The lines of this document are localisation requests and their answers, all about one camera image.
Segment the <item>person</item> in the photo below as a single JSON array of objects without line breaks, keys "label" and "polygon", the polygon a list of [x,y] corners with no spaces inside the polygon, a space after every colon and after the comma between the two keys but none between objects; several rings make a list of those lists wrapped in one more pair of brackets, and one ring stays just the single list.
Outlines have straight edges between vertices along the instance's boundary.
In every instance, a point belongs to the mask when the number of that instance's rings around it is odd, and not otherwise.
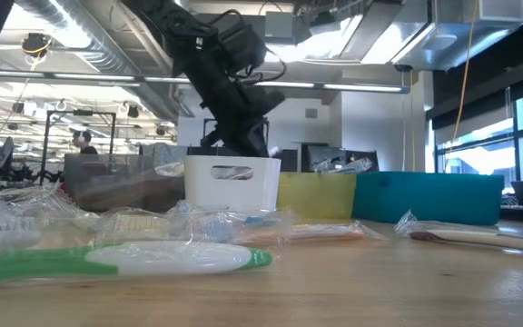
[{"label": "person", "polygon": [[73,134],[73,144],[79,149],[80,154],[98,154],[96,148],[90,145],[92,135],[88,131],[76,131]]}]

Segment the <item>teal plastic bin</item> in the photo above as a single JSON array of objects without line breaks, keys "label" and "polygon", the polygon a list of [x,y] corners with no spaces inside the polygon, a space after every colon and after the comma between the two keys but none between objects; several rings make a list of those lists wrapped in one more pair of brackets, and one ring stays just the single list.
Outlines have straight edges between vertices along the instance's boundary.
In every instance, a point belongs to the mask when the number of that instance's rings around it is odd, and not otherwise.
[{"label": "teal plastic bin", "polygon": [[494,225],[503,189],[501,175],[363,173],[356,177],[351,216],[397,223],[412,212],[420,221]]}]

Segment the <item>black ceiling fixture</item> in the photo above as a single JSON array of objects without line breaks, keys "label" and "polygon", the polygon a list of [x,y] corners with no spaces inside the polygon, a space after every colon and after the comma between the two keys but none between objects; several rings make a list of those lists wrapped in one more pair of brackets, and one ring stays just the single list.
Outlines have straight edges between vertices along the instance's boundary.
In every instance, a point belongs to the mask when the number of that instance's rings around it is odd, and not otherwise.
[{"label": "black ceiling fixture", "polygon": [[53,40],[54,39],[49,35],[29,33],[27,37],[21,41],[20,46],[24,54],[36,59],[43,59]]}]

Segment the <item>grey translucent bin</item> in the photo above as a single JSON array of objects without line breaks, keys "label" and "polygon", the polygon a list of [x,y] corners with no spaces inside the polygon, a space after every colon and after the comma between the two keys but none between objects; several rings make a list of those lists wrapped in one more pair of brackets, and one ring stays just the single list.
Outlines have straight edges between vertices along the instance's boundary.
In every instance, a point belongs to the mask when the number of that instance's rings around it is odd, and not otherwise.
[{"label": "grey translucent bin", "polygon": [[102,213],[131,207],[162,213],[185,196],[184,178],[139,154],[68,154],[65,191],[77,206]]}]

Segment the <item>yellow plastic bin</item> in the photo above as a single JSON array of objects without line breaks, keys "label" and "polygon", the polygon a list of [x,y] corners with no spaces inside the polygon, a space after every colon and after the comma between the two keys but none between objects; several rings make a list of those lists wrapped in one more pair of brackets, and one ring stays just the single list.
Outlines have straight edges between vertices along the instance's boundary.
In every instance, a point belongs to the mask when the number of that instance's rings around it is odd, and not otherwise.
[{"label": "yellow plastic bin", "polygon": [[305,219],[349,220],[355,189],[355,174],[281,173],[277,207]]}]

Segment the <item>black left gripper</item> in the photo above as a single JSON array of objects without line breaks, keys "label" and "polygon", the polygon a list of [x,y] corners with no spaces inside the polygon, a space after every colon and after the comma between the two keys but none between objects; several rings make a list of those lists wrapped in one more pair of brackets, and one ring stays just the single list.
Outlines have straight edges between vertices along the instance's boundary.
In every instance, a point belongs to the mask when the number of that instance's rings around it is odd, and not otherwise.
[{"label": "black left gripper", "polygon": [[279,91],[266,92],[251,81],[232,74],[223,61],[218,31],[176,31],[170,33],[173,75],[185,74],[202,106],[217,121],[205,136],[205,146],[222,141],[223,146],[248,157],[268,157],[262,119],[285,100]]}]

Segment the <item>silver rectangular air duct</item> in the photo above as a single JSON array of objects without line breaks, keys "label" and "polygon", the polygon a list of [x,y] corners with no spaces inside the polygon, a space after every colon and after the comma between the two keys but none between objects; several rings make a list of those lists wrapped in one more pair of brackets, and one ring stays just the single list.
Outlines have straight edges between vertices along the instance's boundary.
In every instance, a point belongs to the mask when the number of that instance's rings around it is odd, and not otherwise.
[{"label": "silver rectangular air duct", "polygon": [[449,70],[523,25],[523,0],[373,0],[362,64]]}]

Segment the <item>grey ceiling box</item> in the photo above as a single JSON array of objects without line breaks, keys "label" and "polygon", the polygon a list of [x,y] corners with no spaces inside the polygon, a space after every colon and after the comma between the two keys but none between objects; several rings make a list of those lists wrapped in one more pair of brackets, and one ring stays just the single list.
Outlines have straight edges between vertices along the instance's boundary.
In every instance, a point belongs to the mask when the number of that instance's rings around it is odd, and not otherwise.
[{"label": "grey ceiling box", "polygon": [[292,38],[294,36],[294,15],[286,12],[267,11],[264,35],[274,38]]}]

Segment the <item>black framed window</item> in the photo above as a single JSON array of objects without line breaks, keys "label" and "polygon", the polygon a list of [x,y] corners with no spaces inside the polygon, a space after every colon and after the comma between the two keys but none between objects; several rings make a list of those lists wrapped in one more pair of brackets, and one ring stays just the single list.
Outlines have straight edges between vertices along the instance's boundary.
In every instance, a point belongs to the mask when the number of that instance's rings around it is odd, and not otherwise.
[{"label": "black framed window", "polygon": [[507,88],[431,120],[439,173],[501,175],[504,191],[523,181],[523,97]]}]

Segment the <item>long ceiling light strip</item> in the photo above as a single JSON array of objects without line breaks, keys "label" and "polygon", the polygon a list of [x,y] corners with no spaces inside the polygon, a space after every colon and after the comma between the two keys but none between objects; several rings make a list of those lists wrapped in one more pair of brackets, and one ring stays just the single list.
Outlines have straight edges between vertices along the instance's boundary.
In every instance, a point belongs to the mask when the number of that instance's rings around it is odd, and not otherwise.
[{"label": "long ceiling light strip", "polygon": [[[153,75],[114,75],[114,74],[79,74],[79,73],[55,73],[55,72],[32,72],[17,70],[0,70],[0,78],[13,79],[46,79],[61,81],[85,81],[102,82],[117,84],[140,84],[140,83],[161,83],[161,84],[190,84],[190,80],[183,77],[165,77]],[[259,82],[258,86],[281,87],[292,89],[312,89],[343,92],[368,92],[384,94],[407,94],[410,88],[401,85],[382,85],[382,84],[341,84],[341,83],[317,83],[317,82],[287,82],[287,81],[267,81]]]}]

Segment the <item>white plastic bin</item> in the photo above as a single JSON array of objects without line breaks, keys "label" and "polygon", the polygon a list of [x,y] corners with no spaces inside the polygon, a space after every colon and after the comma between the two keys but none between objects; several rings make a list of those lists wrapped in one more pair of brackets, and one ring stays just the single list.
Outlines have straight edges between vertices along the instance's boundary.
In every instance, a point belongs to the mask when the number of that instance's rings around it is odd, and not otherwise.
[{"label": "white plastic bin", "polygon": [[[251,178],[219,179],[214,167],[244,167]],[[185,199],[194,205],[230,210],[274,210],[281,160],[275,158],[188,155],[184,159]]]}]

